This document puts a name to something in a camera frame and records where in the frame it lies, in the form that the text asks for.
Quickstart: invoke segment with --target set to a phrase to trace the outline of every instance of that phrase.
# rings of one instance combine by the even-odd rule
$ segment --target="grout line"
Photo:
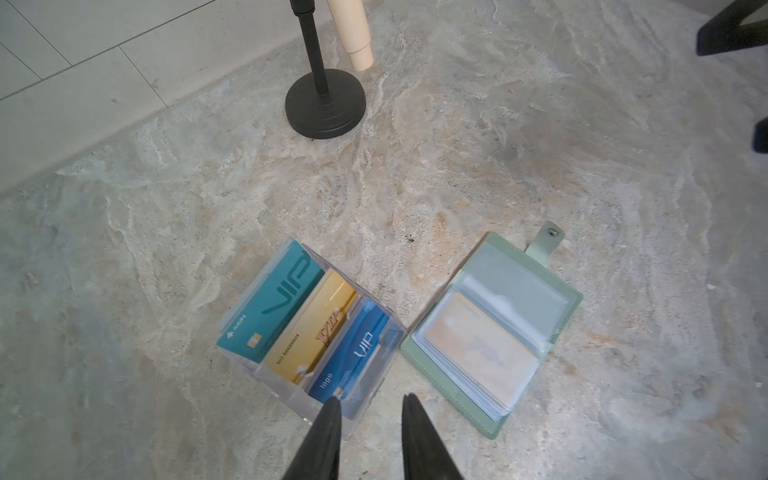
[[[133,65],[133,66],[134,66],[134,68],[136,69],[136,71],[137,71],[137,72],[139,72],[139,75],[141,75],[141,77],[144,79],[144,81],[146,81],[146,82],[147,82],[147,85],[149,85],[149,88],[151,88],[151,89],[152,89],[152,91],[154,92],[154,94],[155,94],[155,95],[157,95],[157,98],[160,98],[160,101],[161,101],[161,102],[163,102],[163,105],[165,105],[165,108],[168,108],[168,104],[167,104],[167,103],[165,103],[165,100],[163,100],[163,98],[160,96],[160,94],[159,94],[159,93],[157,93],[157,90],[155,90],[155,89],[154,89],[154,87],[152,86],[152,84],[151,84],[151,83],[149,83],[149,80],[147,80],[147,77],[144,77],[144,74],[143,74],[143,73],[141,73],[141,70],[139,70],[139,67],[137,67],[137,66],[136,66],[136,64],[134,63],[134,61],[133,61],[133,60],[131,60],[131,57],[129,57],[129,56],[128,56],[128,54],[127,54],[127,53],[125,53],[125,50],[123,50],[123,48],[122,48],[120,45],[118,45],[118,48],[120,49],[120,51],[122,51],[122,52],[123,52],[123,55],[125,55],[125,58],[127,58],[127,59],[128,59],[128,61],[131,63],[131,65]]]
[[[61,55],[61,57],[62,57],[64,60],[66,60],[66,61],[67,61],[67,63],[69,63],[69,65],[70,65],[70,66],[69,66],[69,67],[66,67],[64,70],[60,70],[60,71],[57,71],[57,72],[56,72],[56,73],[54,73],[53,75],[49,75],[48,77],[45,77],[45,78],[43,78],[43,79],[42,79],[42,80],[40,80],[40,81],[36,81],[36,82],[35,82],[35,83],[33,83],[33,84],[27,85],[26,87],[22,88],[21,90],[17,90],[17,91],[15,91],[15,92],[13,92],[12,94],[6,95],[6,96],[4,96],[4,97],[0,98],[0,101],[3,101],[3,100],[5,100],[6,98],[8,98],[8,97],[10,97],[10,96],[12,96],[12,95],[16,95],[17,93],[19,93],[19,92],[22,92],[22,91],[26,90],[27,88],[30,88],[30,87],[34,87],[35,85],[37,85],[37,84],[38,84],[38,83],[40,83],[41,81],[45,81],[45,80],[48,80],[48,79],[49,79],[49,78],[51,78],[51,77],[55,77],[55,76],[56,76],[56,75],[58,75],[58,74],[64,73],[64,72],[66,72],[67,70],[69,70],[70,68],[74,68],[74,67],[77,67],[79,64],[81,64],[81,63],[85,63],[86,61],[88,61],[88,60],[91,60],[91,59],[92,59],[92,58],[94,58],[94,57],[97,57],[97,56],[99,56],[99,55],[101,55],[101,54],[103,54],[103,53],[106,53],[106,52],[110,51],[110,50],[111,50],[112,48],[114,48],[114,47],[120,47],[121,45],[125,45],[125,44],[127,44],[129,41],[133,40],[133,39],[134,39],[134,38],[136,38],[136,37],[141,37],[143,34],[145,34],[145,33],[149,33],[150,31],[153,31],[155,28],[160,28],[160,27],[162,27],[163,25],[165,25],[165,24],[167,24],[167,23],[169,23],[169,22],[172,22],[173,20],[176,20],[177,18],[181,18],[181,17],[185,16],[186,14],[192,13],[192,12],[194,12],[195,10],[198,10],[199,8],[203,8],[205,5],[209,5],[209,4],[211,4],[211,3],[214,3],[215,1],[216,1],[216,0],[210,0],[210,1],[208,1],[208,2],[205,2],[205,3],[203,3],[202,5],[200,5],[199,7],[195,7],[195,8],[192,8],[190,11],[188,11],[188,12],[186,12],[186,13],[183,13],[183,14],[181,14],[181,15],[177,16],[177,17],[174,17],[174,18],[172,18],[171,20],[168,20],[167,22],[163,22],[163,23],[161,23],[161,24],[159,24],[159,25],[156,25],[156,26],[154,26],[154,27],[150,28],[149,30],[146,30],[146,31],[143,31],[143,32],[141,32],[141,33],[140,33],[140,34],[138,34],[138,35],[135,35],[135,36],[133,36],[133,37],[130,37],[128,40],[124,40],[124,41],[122,41],[122,42],[118,43],[117,45],[115,45],[115,46],[113,46],[113,47],[107,48],[106,50],[102,50],[102,51],[98,52],[96,55],[91,55],[90,57],[86,58],[85,60],[80,60],[78,63],[76,63],[76,64],[74,64],[74,65],[73,65],[73,64],[72,64],[72,63],[71,63],[69,60],[67,60],[67,58],[65,58],[65,57],[64,57],[64,55],[61,55],[61,52],[59,52],[58,50],[56,50],[56,47],[54,47],[54,46],[53,46],[53,44],[51,44],[51,42],[48,42],[48,43],[49,43],[49,44],[50,44],[50,45],[53,47],[53,49],[54,49],[54,50],[56,50],[56,52],[57,52],[59,55]]]
[[[13,5],[13,4],[11,3],[11,0],[7,0],[7,1],[8,1],[8,5],[10,5],[11,7],[13,7],[13,9],[14,9],[14,10],[16,10],[16,11],[18,12],[18,14],[19,14],[19,15],[21,15],[21,16],[22,16],[22,18],[23,18],[24,20],[27,20],[27,18],[24,16],[24,14],[23,14],[23,13],[21,13],[21,12],[18,10],[18,8],[16,8],[16,6],[15,6],[15,5]],[[61,52],[60,52],[60,51],[59,51],[59,50],[58,50],[56,47],[54,47],[54,46],[53,46],[53,44],[52,44],[51,42],[49,42],[49,41],[48,41],[48,39],[45,37],[45,35],[43,35],[42,33],[40,33],[40,31],[38,30],[38,28],[37,28],[37,27],[35,27],[35,26],[32,24],[32,22],[30,22],[29,20],[27,20],[27,23],[29,23],[29,26],[30,26],[30,27],[32,27],[32,28],[34,28],[34,29],[35,29],[35,31],[36,31],[36,32],[37,32],[37,33],[38,33],[38,34],[39,34],[41,37],[43,37],[43,40],[45,40],[45,41],[47,41],[47,42],[48,42],[48,44],[51,46],[51,48],[53,48],[54,50],[56,50],[56,53],[58,53],[59,55],[61,55]],[[72,66],[72,62],[71,62],[71,61],[69,61],[69,60],[68,60],[68,59],[67,59],[67,58],[66,58],[64,55],[61,55],[61,57],[64,59],[64,61],[66,61],[67,63],[69,63],[69,66],[70,66],[70,67]]]
[[[5,45],[3,45],[1,41],[0,41],[0,45],[2,45],[2,47],[3,47],[5,50],[7,50],[9,54],[11,54],[11,55],[13,55],[14,57],[16,57],[16,54],[15,54],[15,53],[13,53],[13,52],[11,51],[11,49],[10,49],[10,48],[8,48],[8,47],[6,47]],[[20,61],[20,62],[22,63],[22,65],[24,65],[26,68],[29,68],[29,65],[27,65],[26,63],[24,63],[24,61],[23,61],[23,60],[21,60],[19,57],[16,57],[16,60]],[[35,71],[34,71],[34,70],[32,70],[31,68],[29,68],[29,71],[30,71],[30,72],[32,72],[32,73],[34,73],[34,74],[35,74],[35,77],[37,77],[37,78],[40,78],[40,75],[38,75],[37,73],[35,73]]]

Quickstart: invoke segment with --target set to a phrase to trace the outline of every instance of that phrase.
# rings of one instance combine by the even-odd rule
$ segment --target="black metal stand base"
[[[318,94],[313,74],[288,90],[288,123],[309,138],[335,138],[352,130],[366,113],[366,93],[354,75],[327,69],[328,93]]]

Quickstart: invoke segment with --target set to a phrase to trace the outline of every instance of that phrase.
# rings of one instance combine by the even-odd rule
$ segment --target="tiled wall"
[[[299,34],[289,0],[0,0],[0,192]]]

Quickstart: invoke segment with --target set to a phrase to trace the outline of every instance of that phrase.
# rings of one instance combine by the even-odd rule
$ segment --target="gray stone floor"
[[[294,42],[0,199],[0,477],[279,478],[306,425],[214,343],[286,237],[411,323],[485,231],[551,219],[584,302],[498,439],[399,356],[341,477],[402,478],[416,392],[467,478],[763,480],[766,49],[697,58],[664,0],[367,5],[350,134],[290,130]]]

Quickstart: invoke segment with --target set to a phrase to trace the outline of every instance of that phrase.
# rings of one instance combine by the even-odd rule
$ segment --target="green leather cover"
[[[557,232],[557,234],[553,235],[550,229],[554,230],[554,232]],[[543,239],[546,240],[547,243],[539,246],[536,244],[536,242],[534,242],[531,244],[528,250],[531,250],[533,247],[533,250],[531,251],[536,252],[535,256],[539,260],[546,262],[546,260],[549,258],[549,254],[560,243],[560,240],[562,240],[564,234],[562,233],[562,230],[557,228],[557,226],[548,222],[541,228],[537,240],[539,240],[539,237],[542,236],[544,236]],[[483,240],[462,263],[457,273],[460,272],[462,268],[472,260],[472,256],[475,255],[478,248],[485,243],[490,244],[495,249],[502,252],[510,260],[519,266],[522,266],[528,272],[533,273],[544,283],[548,284],[550,287],[568,299],[568,307],[564,310],[561,318],[556,322],[555,325],[536,326],[538,328],[544,327],[547,330],[551,330],[549,341],[550,343],[554,343],[555,340],[559,337],[560,332],[565,327],[565,324],[568,322],[568,319],[571,318],[574,310],[576,310],[579,302],[581,302],[581,293],[567,285],[564,281],[560,280],[552,272],[547,270],[545,266],[531,258],[531,256],[521,252],[515,248],[514,245],[493,232],[489,232],[485,235],[485,237],[483,237]],[[501,431],[502,426],[504,425],[504,422],[509,417],[509,415],[497,422],[491,419],[424,353],[421,348],[419,348],[418,345],[413,342],[413,339],[411,338],[411,333],[419,328],[422,321],[427,316],[429,316],[429,312],[432,311],[441,297],[442,293],[432,299],[432,302],[428,305],[428,308],[425,310],[424,314],[421,316],[415,327],[411,329],[411,332],[402,343],[400,349],[403,355],[405,355],[414,364],[414,366],[419,369],[429,379],[429,381],[432,382],[435,387],[437,387],[438,390],[440,390],[440,392],[451,402],[451,404],[453,404],[454,407],[456,407],[462,414],[464,414],[464,416],[467,417],[480,432],[482,432],[483,435],[489,439],[495,439],[498,433]]]

